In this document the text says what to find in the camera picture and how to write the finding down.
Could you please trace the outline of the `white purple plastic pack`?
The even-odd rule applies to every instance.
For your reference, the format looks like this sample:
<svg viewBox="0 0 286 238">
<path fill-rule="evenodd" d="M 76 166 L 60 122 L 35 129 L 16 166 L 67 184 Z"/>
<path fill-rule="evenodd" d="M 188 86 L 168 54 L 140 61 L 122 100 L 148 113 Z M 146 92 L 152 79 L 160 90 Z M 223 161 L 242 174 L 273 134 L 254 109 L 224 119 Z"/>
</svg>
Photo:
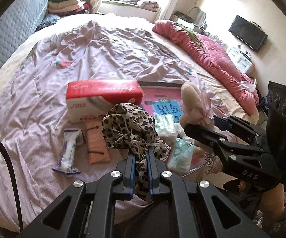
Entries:
<svg viewBox="0 0 286 238">
<path fill-rule="evenodd" d="M 52 170 L 56 173 L 73 176 L 80 174 L 80 171 L 73 165 L 76 148 L 85 143 L 83 130 L 79 128 L 68 128 L 64 130 L 64 144 L 62 154 L 56 167 Z"/>
</svg>

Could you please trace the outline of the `pink packaged towel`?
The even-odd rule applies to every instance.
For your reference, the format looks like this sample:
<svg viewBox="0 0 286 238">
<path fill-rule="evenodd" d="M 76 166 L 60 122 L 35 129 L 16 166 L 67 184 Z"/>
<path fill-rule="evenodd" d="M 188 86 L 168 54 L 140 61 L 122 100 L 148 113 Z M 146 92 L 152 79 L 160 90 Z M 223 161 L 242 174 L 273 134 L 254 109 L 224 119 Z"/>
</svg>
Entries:
<svg viewBox="0 0 286 238">
<path fill-rule="evenodd" d="M 89 164 L 110 161 L 110 156 L 102 134 L 101 120 L 89 121 L 86 123 L 86 139 Z"/>
</svg>

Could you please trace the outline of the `leopard print cloth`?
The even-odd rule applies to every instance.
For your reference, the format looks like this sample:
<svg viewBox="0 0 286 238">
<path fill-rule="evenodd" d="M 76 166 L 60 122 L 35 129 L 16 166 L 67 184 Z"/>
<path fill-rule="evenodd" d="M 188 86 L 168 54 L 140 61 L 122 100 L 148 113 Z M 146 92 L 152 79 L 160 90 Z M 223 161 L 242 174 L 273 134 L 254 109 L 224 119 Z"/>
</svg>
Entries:
<svg viewBox="0 0 286 238">
<path fill-rule="evenodd" d="M 142 108 L 123 103 L 115 105 L 102 122 L 102 134 L 108 148 L 126 149 L 135 154 L 134 193 L 140 199 L 151 202 L 147 172 L 147 151 L 151 147 L 158 160 L 166 160 L 171 147 L 155 130 L 155 119 Z"/>
</svg>

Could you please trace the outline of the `green white tissue pack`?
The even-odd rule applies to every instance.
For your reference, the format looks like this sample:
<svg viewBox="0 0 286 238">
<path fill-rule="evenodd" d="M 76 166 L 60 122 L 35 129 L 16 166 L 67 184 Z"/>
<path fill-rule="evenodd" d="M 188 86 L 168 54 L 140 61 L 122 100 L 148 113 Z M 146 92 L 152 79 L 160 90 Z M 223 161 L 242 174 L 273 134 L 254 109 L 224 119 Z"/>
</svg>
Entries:
<svg viewBox="0 0 286 238">
<path fill-rule="evenodd" d="M 155 131 L 164 142 L 171 143 L 177 138 L 178 135 L 172 114 L 156 114 L 154 119 Z"/>
</svg>

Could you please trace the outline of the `white cabinet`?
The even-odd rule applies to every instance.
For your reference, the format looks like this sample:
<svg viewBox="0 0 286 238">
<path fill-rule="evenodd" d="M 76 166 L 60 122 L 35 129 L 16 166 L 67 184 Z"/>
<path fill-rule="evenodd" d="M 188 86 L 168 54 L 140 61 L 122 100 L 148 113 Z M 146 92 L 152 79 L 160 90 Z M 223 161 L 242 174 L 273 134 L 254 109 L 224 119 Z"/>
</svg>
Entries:
<svg viewBox="0 0 286 238">
<path fill-rule="evenodd" d="M 248 75 L 254 70 L 254 64 L 243 56 L 237 49 L 229 47 L 226 52 L 241 73 Z"/>
</svg>

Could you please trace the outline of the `pink red rolled comforter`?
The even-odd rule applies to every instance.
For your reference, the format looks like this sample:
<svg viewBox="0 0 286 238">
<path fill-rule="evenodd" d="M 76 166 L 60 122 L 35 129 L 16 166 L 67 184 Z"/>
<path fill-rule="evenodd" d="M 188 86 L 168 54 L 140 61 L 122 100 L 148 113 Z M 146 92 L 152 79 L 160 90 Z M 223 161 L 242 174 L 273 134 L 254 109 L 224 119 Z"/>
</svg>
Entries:
<svg viewBox="0 0 286 238">
<path fill-rule="evenodd" d="M 220 44 L 208 36 L 196 33 L 170 20 L 156 21 L 152 31 L 178 45 L 196 63 L 220 81 L 249 116 L 254 115 L 258 94 L 256 91 L 246 90 L 241 84 L 243 81 L 253 84 L 253 80 L 236 68 Z"/>
</svg>

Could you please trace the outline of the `grey tray with pink book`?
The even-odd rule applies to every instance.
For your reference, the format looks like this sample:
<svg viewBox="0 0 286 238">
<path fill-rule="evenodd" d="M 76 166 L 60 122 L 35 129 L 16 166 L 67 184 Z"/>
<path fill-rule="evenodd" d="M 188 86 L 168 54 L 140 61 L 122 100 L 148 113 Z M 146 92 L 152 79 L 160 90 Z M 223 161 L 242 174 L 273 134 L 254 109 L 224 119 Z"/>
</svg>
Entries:
<svg viewBox="0 0 286 238">
<path fill-rule="evenodd" d="M 172 114 L 174 116 L 175 129 L 178 135 L 177 138 L 182 138 L 183 140 L 194 142 L 193 139 L 185 135 L 183 128 L 179 124 L 179 119 L 183 115 L 183 110 L 181 107 L 181 85 L 176 83 L 149 81 L 140 81 L 139 84 L 144 92 L 140 106 L 153 117 L 156 114 Z M 171 143 L 166 143 L 171 147 L 171 151 L 175 146 L 175 140 Z M 197 171 L 201 171 L 201 169 L 205 168 L 206 165 L 207 162 L 204 156 L 204 151 L 195 146 L 193 150 L 193 158 L 191 161 L 190 170 L 185 174 L 179 175 L 186 177 Z"/>
</svg>

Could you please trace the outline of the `red white tissue box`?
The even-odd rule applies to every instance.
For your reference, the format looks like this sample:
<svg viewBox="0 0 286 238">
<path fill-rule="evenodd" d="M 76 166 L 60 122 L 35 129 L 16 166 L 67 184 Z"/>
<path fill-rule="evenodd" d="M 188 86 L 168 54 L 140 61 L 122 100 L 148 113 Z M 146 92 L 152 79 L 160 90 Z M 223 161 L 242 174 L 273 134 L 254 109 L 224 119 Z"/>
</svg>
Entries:
<svg viewBox="0 0 286 238">
<path fill-rule="evenodd" d="M 116 104 L 138 105 L 143 90 L 136 80 L 84 80 L 67 85 L 65 100 L 72 123 L 102 118 Z"/>
</svg>

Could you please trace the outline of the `lilac patterned bed quilt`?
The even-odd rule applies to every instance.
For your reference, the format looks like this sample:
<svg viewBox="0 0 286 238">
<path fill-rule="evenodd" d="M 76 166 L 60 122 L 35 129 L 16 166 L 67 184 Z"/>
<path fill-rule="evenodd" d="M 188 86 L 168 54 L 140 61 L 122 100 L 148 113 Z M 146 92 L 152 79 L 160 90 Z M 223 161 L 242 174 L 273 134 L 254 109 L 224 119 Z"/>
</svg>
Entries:
<svg viewBox="0 0 286 238">
<path fill-rule="evenodd" d="M 139 18 L 74 15 L 31 35 L 0 69 L 0 141 L 15 171 L 24 225 L 75 180 L 55 173 L 69 121 L 69 82 L 192 81 L 224 112 L 246 114 L 232 94 L 188 53 Z"/>
</svg>

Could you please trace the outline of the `stack of folded clothes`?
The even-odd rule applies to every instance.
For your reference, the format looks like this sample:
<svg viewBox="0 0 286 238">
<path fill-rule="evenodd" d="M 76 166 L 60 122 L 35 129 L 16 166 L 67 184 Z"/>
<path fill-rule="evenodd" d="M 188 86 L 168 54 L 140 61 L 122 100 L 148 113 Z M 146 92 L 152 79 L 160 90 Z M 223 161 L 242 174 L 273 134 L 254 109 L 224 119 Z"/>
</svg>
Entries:
<svg viewBox="0 0 286 238">
<path fill-rule="evenodd" d="M 58 16 L 91 12 L 90 0 L 48 0 L 48 12 Z"/>
</svg>

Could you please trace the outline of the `dark blue clothes pile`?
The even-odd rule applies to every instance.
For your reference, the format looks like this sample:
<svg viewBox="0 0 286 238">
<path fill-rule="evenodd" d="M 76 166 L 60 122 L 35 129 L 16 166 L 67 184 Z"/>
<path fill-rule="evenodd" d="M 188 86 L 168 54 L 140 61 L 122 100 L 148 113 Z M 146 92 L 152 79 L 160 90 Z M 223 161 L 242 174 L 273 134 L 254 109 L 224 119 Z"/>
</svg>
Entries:
<svg viewBox="0 0 286 238">
<path fill-rule="evenodd" d="M 45 27 L 49 27 L 51 25 L 56 24 L 60 20 L 60 16 L 56 14 L 48 14 L 42 21 L 41 23 L 37 26 L 36 32 L 44 29 Z"/>
</svg>

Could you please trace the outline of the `grey quilted headboard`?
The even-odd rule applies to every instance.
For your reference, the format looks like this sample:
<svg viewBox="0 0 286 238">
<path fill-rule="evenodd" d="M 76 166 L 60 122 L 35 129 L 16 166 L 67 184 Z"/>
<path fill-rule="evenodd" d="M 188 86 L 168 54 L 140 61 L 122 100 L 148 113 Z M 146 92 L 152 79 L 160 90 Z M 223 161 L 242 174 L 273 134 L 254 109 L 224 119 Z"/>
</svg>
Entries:
<svg viewBox="0 0 286 238">
<path fill-rule="evenodd" d="M 0 68 L 37 30 L 47 14 L 48 0 L 15 0 L 0 17 Z"/>
</svg>

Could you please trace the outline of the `black wall television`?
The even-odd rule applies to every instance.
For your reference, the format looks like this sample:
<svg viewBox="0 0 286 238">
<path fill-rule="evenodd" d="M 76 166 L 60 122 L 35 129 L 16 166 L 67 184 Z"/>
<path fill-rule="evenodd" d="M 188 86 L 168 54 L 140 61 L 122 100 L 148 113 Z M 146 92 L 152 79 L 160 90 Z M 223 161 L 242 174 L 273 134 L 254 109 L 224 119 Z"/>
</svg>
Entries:
<svg viewBox="0 0 286 238">
<path fill-rule="evenodd" d="M 239 15 L 232 22 L 229 32 L 256 53 L 261 50 L 268 37 L 258 26 Z"/>
</svg>

